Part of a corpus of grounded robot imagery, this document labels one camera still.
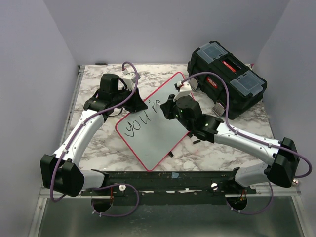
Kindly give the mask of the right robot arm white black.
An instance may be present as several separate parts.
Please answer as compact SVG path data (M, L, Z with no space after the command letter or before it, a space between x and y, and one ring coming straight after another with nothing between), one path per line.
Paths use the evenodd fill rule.
M260 164L234 169L234 176L227 181L230 192L237 194L245 187L264 182L291 187L299 164L293 140L267 139L229 128L222 119L204 114L191 96L174 100L171 94L160 108L166 119L178 120L198 139L230 146L261 160Z

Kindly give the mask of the pink-framed whiteboard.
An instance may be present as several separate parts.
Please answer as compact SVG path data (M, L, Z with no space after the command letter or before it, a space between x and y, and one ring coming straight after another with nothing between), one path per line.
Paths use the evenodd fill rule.
M184 79L181 72L175 73L144 100L146 110L129 113L116 123L117 133L147 171L153 171L188 134L177 120L166 119L159 106L177 93L174 84Z

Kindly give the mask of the blue tape piece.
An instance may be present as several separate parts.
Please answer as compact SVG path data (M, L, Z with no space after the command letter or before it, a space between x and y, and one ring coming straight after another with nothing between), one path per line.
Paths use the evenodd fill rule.
M177 172L171 172L171 178L174 179L174 178L178 178L179 177L179 173Z

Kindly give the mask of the black mounting base rail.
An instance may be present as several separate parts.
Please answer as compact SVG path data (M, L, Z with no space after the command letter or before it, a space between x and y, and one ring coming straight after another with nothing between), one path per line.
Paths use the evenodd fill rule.
M97 203L112 199L115 206L139 205L224 205L226 196L255 194L255 190L232 185L233 171L109 171L103 190L87 189L82 196Z

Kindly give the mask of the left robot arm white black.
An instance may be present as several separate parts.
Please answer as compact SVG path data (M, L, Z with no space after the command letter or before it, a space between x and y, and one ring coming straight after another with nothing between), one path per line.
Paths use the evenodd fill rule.
M106 175L100 171L80 171L82 154L94 134L105 123L114 109L121 108L131 113L147 109L138 89L138 73L125 72L122 77L103 74L99 89L83 107L81 117L68 138L52 154L40 160L44 187L62 193L64 196L77 196L81 190L92 188L97 194L109 191Z

